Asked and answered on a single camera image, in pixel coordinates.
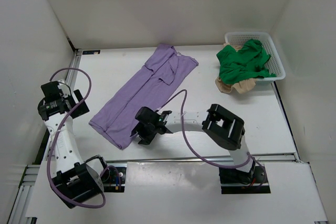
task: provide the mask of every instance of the green shirt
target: green shirt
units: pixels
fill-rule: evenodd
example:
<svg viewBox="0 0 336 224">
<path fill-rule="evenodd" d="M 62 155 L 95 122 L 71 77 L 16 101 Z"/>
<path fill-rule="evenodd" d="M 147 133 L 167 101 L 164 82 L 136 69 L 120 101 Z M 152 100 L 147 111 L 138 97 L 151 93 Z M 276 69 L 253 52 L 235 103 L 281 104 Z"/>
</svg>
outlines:
<svg viewBox="0 0 336 224">
<path fill-rule="evenodd" d="M 256 39 L 247 41 L 238 52 L 228 45 L 217 54 L 217 58 L 220 63 L 219 77 L 225 84 L 235 84 L 250 78 L 276 77 L 265 67 L 270 55 Z"/>
</svg>

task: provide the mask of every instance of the laundry basket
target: laundry basket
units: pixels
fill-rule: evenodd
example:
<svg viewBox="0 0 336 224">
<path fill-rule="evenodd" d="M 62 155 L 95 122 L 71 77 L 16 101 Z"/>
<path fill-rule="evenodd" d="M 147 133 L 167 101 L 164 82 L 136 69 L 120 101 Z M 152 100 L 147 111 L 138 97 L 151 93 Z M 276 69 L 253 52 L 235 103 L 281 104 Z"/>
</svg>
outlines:
<svg viewBox="0 0 336 224">
<path fill-rule="evenodd" d="M 243 46 L 245 42 L 250 39 L 258 39 L 263 44 L 263 48 L 268 54 L 271 55 L 271 58 L 265 64 L 265 67 L 269 70 L 270 73 L 275 73 L 277 75 L 276 77 L 257 79 L 257 84 L 268 84 L 285 78 L 286 73 L 284 67 L 282 66 L 272 38 L 268 33 L 260 31 L 235 31 L 225 34 L 225 41 L 231 45 Z"/>
</svg>

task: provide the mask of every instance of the beige cloth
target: beige cloth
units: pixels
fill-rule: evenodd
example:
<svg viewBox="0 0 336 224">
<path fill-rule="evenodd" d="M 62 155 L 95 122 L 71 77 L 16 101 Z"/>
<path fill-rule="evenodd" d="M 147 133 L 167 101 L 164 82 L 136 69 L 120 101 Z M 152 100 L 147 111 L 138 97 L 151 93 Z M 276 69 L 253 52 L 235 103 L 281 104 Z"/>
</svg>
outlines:
<svg viewBox="0 0 336 224">
<path fill-rule="evenodd" d="M 224 43 L 224 47 L 230 45 L 229 43 Z M 232 46 L 236 51 L 240 50 L 242 46 Z M 215 80 L 216 86 L 222 93 L 230 94 L 233 89 L 236 89 L 239 94 L 244 94 L 256 85 L 256 79 L 251 78 L 248 80 L 243 80 L 235 84 L 225 84 L 221 78 L 218 76 Z"/>
</svg>

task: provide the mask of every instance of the purple shirt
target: purple shirt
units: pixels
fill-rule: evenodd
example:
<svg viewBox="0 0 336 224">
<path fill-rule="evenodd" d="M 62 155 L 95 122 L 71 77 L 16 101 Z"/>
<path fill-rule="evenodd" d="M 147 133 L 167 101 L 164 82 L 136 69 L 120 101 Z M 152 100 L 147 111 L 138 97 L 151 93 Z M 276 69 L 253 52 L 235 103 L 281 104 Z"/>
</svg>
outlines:
<svg viewBox="0 0 336 224">
<path fill-rule="evenodd" d="M 139 109 L 161 107 L 197 65 L 194 58 L 177 55 L 174 47 L 160 44 L 89 124 L 117 148 L 125 149 L 135 138 L 130 135 Z"/>
</svg>

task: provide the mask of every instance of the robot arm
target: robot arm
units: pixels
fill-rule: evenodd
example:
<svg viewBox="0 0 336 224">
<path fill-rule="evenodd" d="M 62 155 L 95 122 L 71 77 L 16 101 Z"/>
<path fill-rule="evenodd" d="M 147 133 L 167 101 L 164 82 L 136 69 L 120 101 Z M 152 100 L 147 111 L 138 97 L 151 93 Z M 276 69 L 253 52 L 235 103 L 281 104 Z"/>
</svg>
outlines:
<svg viewBox="0 0 336 224">
<path fill-rule="evenodd" d="M 142 107 L 135 118 L 139 121 L 132 131 L 138 134 L 139 144 L 149 145 L 157 133 L 170 134 L 181 131 L 181 114 L 163 111 L 161 114 Z M 249 150 L 245 142 L 244 121 L 218 104 L 212 104 L 206 112 L 185 112 L 183 120 L 186 131 L 205 132 L 217 145 L 229 151 L 235 165 L 246 162 Z M 236 169 L 224 169 L 233 182 L 250 183 L 255 162 L 250 161 Z"/>
<path fill-rule="evenodd" d="M 41 89 L 45 97 L 38 105 L 38 113 L 47 126 L 53 141 L 59 124 L 67 112 L 76 105 L 76 101 L 71 95 L 70 88 L 62 80 L 46 83 L 41 86 Z M 74 94 L 78 101 L 82 100 L 79 90 L 75 90 Z M 76 202 L 84 202 L 104 191 L 99 174 L 87 163 L 97 158 L 104 169 L 107 167 L 106 162 L 99 155 L 84 162 L 77 149 L 72 120 L 87 112 L 89 109 L 85 102 L 74 110 L 60 128 L 55 147 L 56 176 L 52 178 L 52 182 L 64 196 Z M 75 207 L 64 199 L 62 201 L 69 208 Z"/>
</svg>

